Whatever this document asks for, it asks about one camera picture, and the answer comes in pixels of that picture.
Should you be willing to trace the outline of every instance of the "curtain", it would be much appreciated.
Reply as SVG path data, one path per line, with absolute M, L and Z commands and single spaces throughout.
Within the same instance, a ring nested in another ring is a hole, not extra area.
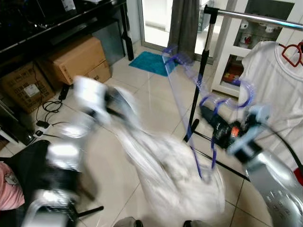
M 199 0 L 173 0 L 168 47 L 178 46 L 174 53 L 183 52 L 192 60 L 199 21 Z

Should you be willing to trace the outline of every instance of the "black chair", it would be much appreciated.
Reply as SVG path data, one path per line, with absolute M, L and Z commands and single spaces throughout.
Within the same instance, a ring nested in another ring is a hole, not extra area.
M 0 157 L 0 161 L 6 163 L 15 173 L 20 182 L 25 199 L 25 204 L 18 209 L 0 212 L 0 226 L 21 226 L 27 208 L 32 200 L 33 193 L 36 189 L 39 189 L 38 182 L 41 177 L 41 173 L 45 170 L 45 157 L 49 144 L 50 142 L 47 140 L 40 140 L 29 145 L 13 157 Z M 93 198 L 93 196 L 90 196 L 88 192 L 85 192 L 85 194 L 89 198 Z M 100 206 L 82 213 L 76 213 L 76 215 L 78 217 L 82 217 L 103 209 L 104 207 Z

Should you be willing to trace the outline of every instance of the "red hanger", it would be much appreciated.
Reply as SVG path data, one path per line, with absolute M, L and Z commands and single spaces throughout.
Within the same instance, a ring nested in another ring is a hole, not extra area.
M 303 46 L 303 42 L 300 42 L 298 45 L 295 44 L 290 44 L 288 46 L 284 46 L 282 44 L 279 44 L 280 46 L 282 46 L 284 48 L 283 52 L 282 52 L 282 56 L 294 67 L 297 67 L 300 63 L 303 66 L 303 62 L 302 62 L 302 50 L 301 50 L 301 46 Z M 296 64 L 294 64 L 286 55 L 285 52 L 287 51 L 288 48 L 290 47 L 295 47 L 297 48 L 298 52 L 299 52 L 299 59 L 298 62 Z

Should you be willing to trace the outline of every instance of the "blue bath mat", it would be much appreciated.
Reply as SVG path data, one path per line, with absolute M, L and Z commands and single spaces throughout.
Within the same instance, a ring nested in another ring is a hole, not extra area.
M 163 64 L 162 56 L 159 54 L 144 51 L 129 65 L 141 70 L 159 74 L 164 77 L 168 76 Z M 169 64 L 169 73 L 174 70 L 176 65 L 176 63 Z

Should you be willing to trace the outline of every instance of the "white t-shirt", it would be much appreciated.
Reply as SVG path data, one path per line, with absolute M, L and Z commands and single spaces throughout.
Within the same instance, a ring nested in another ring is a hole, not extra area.
M 244 72 L 240 79 L 254 85 L 254 103 L 270 105 L 268 124 L 278 131 L 303 162 L 303 66 L 296 68 L 282 56 L 283 47 L 272 41 L 258 43 L 242 60 Z M 297 62 L 299 54 L 292 57 Z M 240 87 L 239 103 L 247 93 Z M 282 141 L 271 133 L 262 133 L 257 140 L 285 162 L 292 170 L 297 165 Z

